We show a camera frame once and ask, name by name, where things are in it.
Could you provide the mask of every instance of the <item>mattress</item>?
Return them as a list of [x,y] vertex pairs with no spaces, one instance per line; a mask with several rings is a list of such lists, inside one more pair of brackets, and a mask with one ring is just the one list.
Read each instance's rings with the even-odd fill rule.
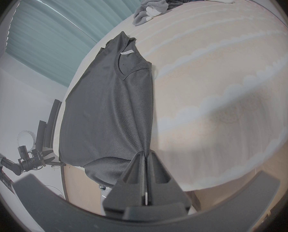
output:
[[288,139],[288,29],[254,2],[185,3],[140,26],[130,16],[81,62],[65,99],[101,47],[121,31],[152,63],[150,148],[184,191],[237,179]]

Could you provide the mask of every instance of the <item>teal curtain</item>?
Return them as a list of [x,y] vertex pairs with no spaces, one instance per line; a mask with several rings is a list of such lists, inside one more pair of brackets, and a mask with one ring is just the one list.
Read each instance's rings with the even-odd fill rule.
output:
[[69,86],[80,62],[141,0],[21,0],[6,52],[38,73]]

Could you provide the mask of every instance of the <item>gray garment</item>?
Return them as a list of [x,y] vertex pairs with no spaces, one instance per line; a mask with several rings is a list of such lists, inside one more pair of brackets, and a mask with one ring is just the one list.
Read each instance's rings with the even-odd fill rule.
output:
[[146,14],[146,8],[148,6],[154,6],[154,8],[159,12],[165,13],[169,5],[165,0],[142,0],[141,6],[139,6],[134,12],[133,25],[138,26],[147,21],[149,16]]
[[[59,156],[111,187],[139,151],[148,152],[153,121],[151,63],[121,32],[101,48],[66,98]],[[134,51],[129,54],[121,52]]]

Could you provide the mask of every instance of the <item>clothing label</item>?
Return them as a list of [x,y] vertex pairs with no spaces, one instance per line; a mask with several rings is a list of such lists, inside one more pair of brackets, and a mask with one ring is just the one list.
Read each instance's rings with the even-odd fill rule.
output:
[[121,52],[120,54],[121,55],[126,55],[126,54],[129,54],[129,53],[132,53],[132,52],[134,52],[134,51],[133,50],[128,50],[126,52]]

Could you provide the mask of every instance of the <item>bed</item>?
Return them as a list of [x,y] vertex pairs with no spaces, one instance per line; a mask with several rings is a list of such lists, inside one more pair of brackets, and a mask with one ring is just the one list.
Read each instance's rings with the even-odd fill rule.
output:
[[214,187],[260,166],[288,139],[288,28],[248,0],[185,3],[140,26],[130,16],[81,62],[65,99],[101,47],[124,31],[152,63],[150,148],[184,191]]

